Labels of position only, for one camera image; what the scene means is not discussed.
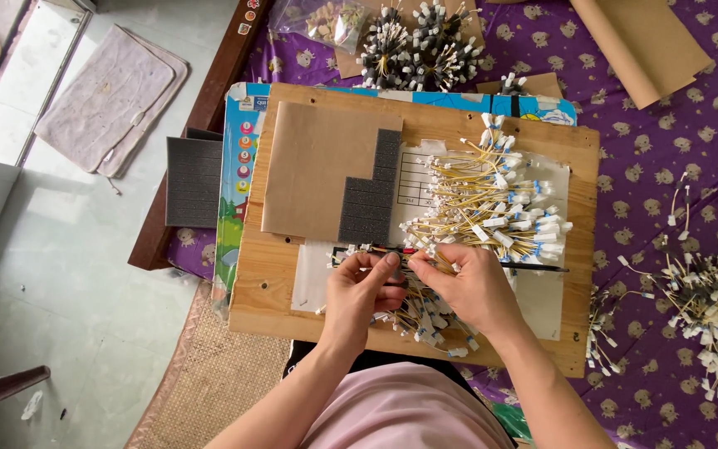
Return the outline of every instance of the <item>fingernail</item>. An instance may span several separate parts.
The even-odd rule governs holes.
[[[394,265],[398,263],[399,257],[397,252],[388,252],[386,256],[384,256],[384,260],[390,264]]]

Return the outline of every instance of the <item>forearm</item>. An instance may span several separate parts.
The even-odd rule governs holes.
[[[499,344],[534,443],[542,449],[614,447],[592,413],[525,326]]]
[[[344,353],[318,344],[292,373],[205,449],[298,447],[354,362]]]

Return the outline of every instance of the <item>pink shirt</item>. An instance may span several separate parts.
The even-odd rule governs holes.
[[[404,362],[346,375],[301,447],[514,446],[470,393],[433,368]]]

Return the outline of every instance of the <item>hand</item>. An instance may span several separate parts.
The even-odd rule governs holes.
[[[334,269],[326,283],[325,326],[320,343],[336,344],[354,358],[364,351],[370,319],[377,311],[401,306],[406,291],[384,287],[384,283],[403,282],[393,274],[401,264],[396,252],[383,258],[366,252],[354,254]]]
[[[483,332],[492,345],[511,332],[527,328],[506,274],[493,252],[462,244],[438,244],[436,250],[461,271],[456,276],[433,267],[425,252],[417,252],[408,267],[448,302],[456,315]]]

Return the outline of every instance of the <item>left hand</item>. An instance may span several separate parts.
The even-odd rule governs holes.
[[[320,344],[337,345],[354,358],[364,351],[370,319],[377,311],[395,310],[401,306],[406,291],[401,287],[384,287],[384,283],[403,282],[393,278],[401,259],[396,252],[383,258],[360,252],[343,260],[326,283],[325,326]]]

